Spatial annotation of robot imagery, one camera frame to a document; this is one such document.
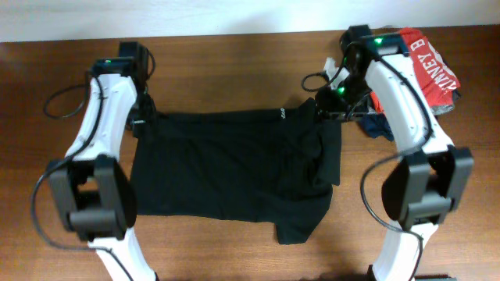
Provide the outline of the black polo shirt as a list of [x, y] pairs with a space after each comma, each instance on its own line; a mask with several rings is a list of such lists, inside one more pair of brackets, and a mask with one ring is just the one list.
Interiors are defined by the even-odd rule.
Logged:
[[139, 137], [131, 185], [141, 215], [270, 222], [303, 244], [340, 183], [341, 124], [296, 108], [170, 113]]

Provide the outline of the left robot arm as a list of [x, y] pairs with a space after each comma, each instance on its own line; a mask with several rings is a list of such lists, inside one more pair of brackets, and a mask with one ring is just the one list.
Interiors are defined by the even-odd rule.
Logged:
[[98, 59], [85, 75], [86, 112], [61, 160], [51, 162], [49, 181], [63, 227], [93, 251], [114, 280], [156, 280], [134, 231], [138, 204], [119, 164], [123, 133], [154, 116], [147, 82], [155, 69], [149, 50], [120, 43], [115, 58]]

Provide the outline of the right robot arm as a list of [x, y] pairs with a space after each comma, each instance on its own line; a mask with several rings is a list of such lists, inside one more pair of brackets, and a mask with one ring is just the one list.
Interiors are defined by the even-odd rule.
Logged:
[[457, 148], [435, 119], [401, 34], [373, 34], [367, 25], [350, 26], [339, 43], [342, 62], [334, 71], [321, 72], [327, 83], [316, 89], [320, 118], [352, 121], [355, 108], [375, 93], [397, 148], [394, 155], [371, 164], [360, 180], [364, 184], [375, 168], [389, 161], [398, 163], [381, 188], [389, 221], [360, 193], [366, 210], [387, 230], [366, 275], [369, 280], [415, 280], [428, 240], [459, 206], [473, 156], [469, 148]]

